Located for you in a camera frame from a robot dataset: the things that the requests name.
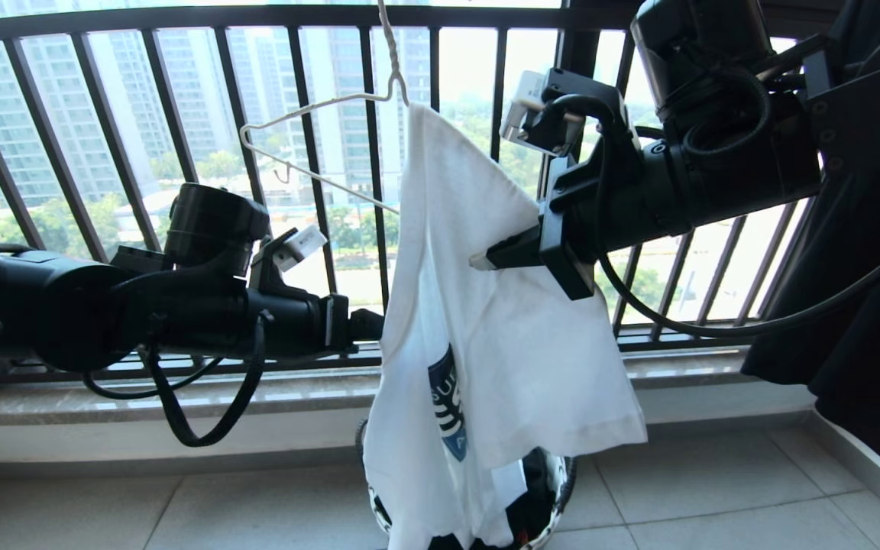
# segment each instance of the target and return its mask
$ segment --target robotic arm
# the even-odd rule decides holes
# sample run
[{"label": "robotic arm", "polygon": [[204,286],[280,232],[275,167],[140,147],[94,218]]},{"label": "robotic arm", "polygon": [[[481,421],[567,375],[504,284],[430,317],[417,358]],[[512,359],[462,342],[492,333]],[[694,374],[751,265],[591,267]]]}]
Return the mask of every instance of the robotic arm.
[{"label": "robotic arm", "polygon": [[[647,309],[620,281],[608,251],[795,201],[825,179],[880,170],[880,47],[856,66],[814,36],[772,52],[755,0],[648,0],[632,22],[663,129],[635,129],[620,92],[549,70],[510,109],[503,136],[555,157],[540,222],[471,258],[475,267],[545,265],[570,299],[594,293],[599,261],[614,288],[646,316],[687,334],[757,335],[813,319],[880,280],[880,266],[801,313],[740,328],[694,327]],[[576,163],[583,119],[601,139]],[[639,131],[657,142],[642,149]],[[827,177],[817,167],[824,157]],[[306,233],[270,240],[262,205],[186,184],[173,206],[165,253],[122,247],[111,264],[0,246],[0,359],[40,358],[81,373],[105,396],[159,396],[182,443],[212,445],[247,407],[265,358],[311,358],[378,340],[381,317],[348,299],[318,297],[280,279],[301,260]],[[262,244],[252,257],[256,241]],[[251,268],[249,279],[242,279]],[[144,349],[149,393],[102,390],[91,373]],[[247,379],[208,435],[189,428],[158,353],[248,359]]]},{"label": "robotic arm", "polygon": [[[549,70],[516,100],[502,135],[558,159],[549,164],[538,225],[471,258],[475,267],[545,265],[570,299],[594,293],[599,261],[631,306],[675,331],[746,337],[834,310],[880,280],[880,266],[827,302],[743,328],[678,323],[647,309],[609,251],[817,194],[827,176],[880,170],[880,47],[860,66],[814,36],[776,55],[755,0],[651,0],[631,24],[663,130],[639,146],[620,92]],[[583,115],[601,139],[576,164]]]},{"label": "robotic arm", "polygon": [[[0,359],[40,358],[81,373],[87,387],[103,396],[159,396],[179,441],[203,446],[233,428],[254,394],[264,359],[346,353],[356,341],[380,337],[381,316],[364,309],[349,316],[346,296],[317,297],[284,284],[278,266],[303,260],[303,250],[315,248],[307,241],[314,236],[291,230],[266,239],[270,220],[259,203],[185,184],[171,220],[164,254],[120,247],[111,264],[0,246]],[[248,264],[251,277],[241,279]],[[139,347],[156,390],[117,394],[94,383],[91,373]],[[219,359],[170,384],[158,367],[161,351],[248,359],[234,404],[203,438],[189,428],[173,391]]]}]

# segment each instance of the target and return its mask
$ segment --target window ledge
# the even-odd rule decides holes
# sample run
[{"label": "window ledge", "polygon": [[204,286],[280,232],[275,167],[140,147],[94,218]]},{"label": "window ledge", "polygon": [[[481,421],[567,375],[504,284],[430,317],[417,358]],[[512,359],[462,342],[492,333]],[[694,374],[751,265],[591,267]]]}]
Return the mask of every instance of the window ledge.
[{"label": "window ledge", "polygon": [[[754,382],[739,372],[744,348],[688,353],[628,354],[626,372],[635,390],[694,387],[719,383]],[[200,380],[177,391],[189,418],[214,418],[230,405],[241,379]],[[377,367],[322,373],[272,373],[265,376],[247,408],[248,415],[367,408],[376,396]],[[138,390],[132,380],[112,390]],[[80,384],[0,387],[0,425],[98,424],[161,420],[156,397],[115,401],[96,396]]]}]

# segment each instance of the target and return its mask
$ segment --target white floor tile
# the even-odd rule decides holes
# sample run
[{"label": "white floor tile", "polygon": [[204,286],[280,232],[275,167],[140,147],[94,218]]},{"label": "white floor tile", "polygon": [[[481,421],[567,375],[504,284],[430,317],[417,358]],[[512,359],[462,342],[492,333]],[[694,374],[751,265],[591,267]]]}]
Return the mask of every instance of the white floor tile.
[{"label": "white floor tile", "polygon": [[362,471],[353,466],[187,477],[147,550],[385,545]]},{"label": "white floor tile", "polygon": [[862,532],[880,548],[880,500],[871,491],[831,497]]},{"label": "white floor tile", "polygon": [[846,467],[830,456],[797,425],[785,429],[773,429],[769,438],[800,467],[827,495],[863,490],[865,484],[851,475]]},{"label": "white floor tile", "polygon": [[629,529],[640,550],[876,550],[827,498]]},{"label": "white floor tile", "polygon": [[594,458],[628,523],[822,496],[761,432],[665,439],[610,449]]},{"label": "white floor tile", "polygon": [[558,530],[605,528],[622,525],[623,519],[596,465],[589,457],[576,465],[576,487],[559,519]]},{"label": "white floor tile", "polygon": [[625,526],[558,532],[545,550],[638,550]]},{"label": "white floor tile", "polygon": [[0,550],[140,550],[178,477],[0,481]]}]

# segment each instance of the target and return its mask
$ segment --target black cable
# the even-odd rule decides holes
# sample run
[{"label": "black cable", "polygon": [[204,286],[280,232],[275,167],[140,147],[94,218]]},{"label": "black cable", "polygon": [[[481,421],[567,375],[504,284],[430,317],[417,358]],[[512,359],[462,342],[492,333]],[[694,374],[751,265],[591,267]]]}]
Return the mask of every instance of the black cable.
[{"label": "black cable", "polygon": [[[571,96],[563,96],[561,99],[565,99]],[[580,96],[579,100],[570,100],[567,102],[569,105],[577,105],[581,111],[580,114],[586,115],[594,115],[597,116],[597,120],[600,122],[602,127],[602,136],[603,145],[607,149],[603,151],[603,167],[600,174],[600,183],[597,184],[597,219],[600,219],[600,216],[605,212],[605,206],[607,206],[607,193],[605,192],[604,181],[607,180],[607,172],[609,170],[610,163],[608,163],[609,157],[613,152],[613,139],[617,135],[614,130],[614,116],[610,109],[605,105],[602,101],[597,100],[596,98],[590,96]],[[813,321],[821,316],[827,315],[831,313],[838,307],[844,306],[849,300],[855,299],[860,293],[865,292],[880,282],[880,265],[874,268],[866,274],[862,278],[858,279],[855,283],[848,288],[845,288],[841,292],[836,293],[836,295],[828,297],[823,302],[816,304],[815,306],[807,307],[802,311],[797,313],[793,313],[791,315],[787,315],[785,317],[780,317],[778,319],[772,319],[768,321],[764,321],[762,323],[758,323],[748,327],[735,327],[735,328],[709,328],[702,327],[698,325],[691,325],[687,323],[681,323],[679,321],[674,321],[669,319],[666,316],[657,313],[653,309],[650,309],[645,305],[645,303],[640,302],[638,297],[633,295],[633,292],[626,288],[626,285],[620,279],[620,276],[617,275],[617,272],[613,268],[613,264],[611,264],[607,250],[602,246],[604,243],[603,235],[602,235],[602,224],[597,224],[594,229],[594,240],[597,245],[597,256],[600,258],[600,267],[602,267],[603,272],[607,275],[607,278],[610,280],[610,284],[613,285],[613,288],[618,292],[619,295],[624,297],[626,303],[631,304],[631,306],[642,313],[645,317],[649,318],[651,321],[661,325],[665,328],[670,328],[673,331],[678,331],[681,334],[687,335],[696,335],[696,337],[702,338],[748,338],[755,337],[756,335],[762,335],[768,332],[777,331],[777,330],[785,330],[785,328],[791,328],[794,326],[802,325],[809,321]]]},{"label": "black cable", "polygon": [[613,288],[620,293],[622,297],[624,297],[626,303],[631,304],[634,309],[638,310],[645,317],[665,328],[670,328],[671,330],[678,331],[682,334],[697,335],[698,337],[703,338],[748,338],[754,337],[754,335],[762,335],[772,331],[785,330],[785,328],[803,325],[804,323],[813,321],[818,317],[833,312],[835,309],[838,309],[838,307],[844,306],[849,300],[855,299],[860,293],[869,290],[871,286],[880,282],[879,265],[872,269],[869,274],[858,279],[858,281],[851,286],[848,286],[848,288],[845,288],[843,291],[836,293],[834,296],[828,297],[828,299],[818,303],[816,306],[807,307],[807,309],[793,313],[792,315],[764,321],[749,327],[709,328],[670,320],[653,309],[645,306],[643,302],[640,302],[640,300],[633,295],[630,289],[626,288],[626,285],[621,281],[620,276],[617,275],[617,272],[613,269],[613,264],[610,263],[605,251],[600,254],[600,266],[610,280],[610,284],[613,285]]},{"label": "black cable", "polygon": [[161,366],[158,366],[158,350],[156,345],[151,347],[150,352],[144,358],[144,363],[146,363],[147,368],[151,371],[151,378],[154,379],[154,384],[156,384],[158,389],[158,396],[161,398],[161,407],[165,411],[165,420],[168,421],[168,427],[172,429],[173,434],[175,434],[182,445],[189,447],[215,445],[215,443],[220,442],[221,439],[229,434],[230,429],[233,429],[237,421],[240,420],[241,415],[247,410],[247,405],[251,402],[251,397],[254,397],[254,391],[256,391],[260,378],[263,376],[264,323],[272,319],[273,317],[270,317],[267,311],[264,311],[257,317],[254,331],[254,355],[249,360],[247,376],[240,385],[237,396],[233,398],[233,403],[223,413],[223,418],[220,418],[213,429],[210,429],[201,438],[193,432],[192,427],[189,427],[189,421],[186,420],[186,415],[182,411],[182,406],[179,405],[178,398],[175,397],[171,385],[168,384],[168,379],[165,378],[165,373],[161,370]]},{"label": "black cable", "polygon": [[[207,365],[203,365],[195,373],[192,373],[185,379],[179,380],[179,382],[175,382],[171,384],[172,390],[178,390],[180,387],[189,386],[190,383],[196,382],[196,380],[205,376],[209,371],[216,368],[220,362],[223,362],[222,357],[217,357],[209,362]],[[83,384],[87,386],[87,390],[93,391],[93,393],[97,393],[98,396],[107,397],[108,400],[143,400],[146,397],[155,397],[158,394],[158,389],[155,390],[145,390],[145,391],[114,391],[108,390],[105,387],[101,387],[100,384],[97,383],[97,380],[94,379],[93,372],[85,372],[83,373]]]},{"label": "black cable", "polygon": [[761,136],[762,133],[767,132],[769,130],[769,122],[772,122],[772,100],[769,98],[769,91],[765,89],[759,78],[755,77],[755,74],[749,73],[748,70],[721,70],[713,75],[719,79],[743,84],[747,91],[755,94],[755,103],[759,105],[759,119],[749,133],[733,143],[729,143],[729,145],[715,147],[715,149],[701,149],[698,144],[701,142],[701,137],[704,137],[709,131],[718,128],[714,128],[712,123],[709,122],[701,122],[698,125],[692,126],[691,129],[688,129],[688,132],[684,133],[684,139],[681,140],[681,149],[685,153],[691,154],[691,156],[704,157],[704,159],[722,157],[724,154],[732,154],[746,147],[758,136]]}]

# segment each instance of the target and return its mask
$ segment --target wire hanger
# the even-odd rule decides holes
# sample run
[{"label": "wire hanger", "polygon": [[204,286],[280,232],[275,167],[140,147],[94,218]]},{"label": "wire hanger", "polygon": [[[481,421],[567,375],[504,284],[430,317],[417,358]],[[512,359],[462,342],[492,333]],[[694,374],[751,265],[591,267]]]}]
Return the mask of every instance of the wire hanger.
[{"label": "wire hanger", "polygon": [[[298,108],[297,111],[289,112],[289,114],[280,116],[280,118],[275,118],[270,122],[265,122],[262,125],[244,125],[243,128],[240,128],[240,142],[242,146],[246,147],[248,150],[252,150],[252,152],[263,154],[263,156],[268,157],[268,159],[273,159],[278,161],[278,163],[283,164],[284,166],[284,177],[288,177],[290,174],[291,168],[310,176],[311,178],[321,181],[322,183],[327,183],[332,187],[339,188],[342,191],[345,191],[349,195],[354,195],[363,201],[371,202],[376,206],[379,206],[382,209],[387,209],[389,212],[399,213],[399,210],[392,208],[392,206],[385,205],[384,202],[377,201],[377,199],[371,198],[370,196],[364,194],[363,192],[354,191],[345,187],[345,185],[341,185],[338,182],[331,181],[327,177],[322,176],[321,174],[317,174],[312,172],[311,170],[307,170],[307,168],[298,167],[296,164],[290,163],[284,159],[278,159],[273,154],[267,153],[265,150],[256,147],[249,140],[249,131],[251,130],[262,130],[265,128],[269,128],[269,126],[279,125],[280,122],[289,121],[291,118],[298,118],[300,115],[306,115],[308,112],[315,111],[318,108],[328,107],[328,105],[334,105],[336,103],[342,103],[346,101],[351,101],[355,99],[362,99],[366,101],[375,101],[375,102],[387,102],[392,99],[392,90],[393,84],[399,83],[399,92],[403,98],[403,103],[406,104],[406,107],[409,107],[409,97],[406,96],[406,81],[403,78],[403,74],[399,70],[399,53],[396,49],[396,38],[392,34],[392,25],[389,24],[389,18],[387,13],[385,13],[385,2],[384,0],[377,0],[378,2],[378,11],[380,11],[380,22],[382,24],[382,34],[385,34],[385,42],[389,47],[389,60],[392,63],[392,73],[389,74],[389,81],[387,83],[387,94],[384,96],[377,96],[373,94],[361,93],[361,94],[351,94],[347,96],[342,96],[340,98],[331,98],[329,100],[320,101],[318,103],[313,103],[311,105],[305,105],[305,107]],[[286,180],[281,179],[280,175],[277,176],[279,181],[286,183]]]}]

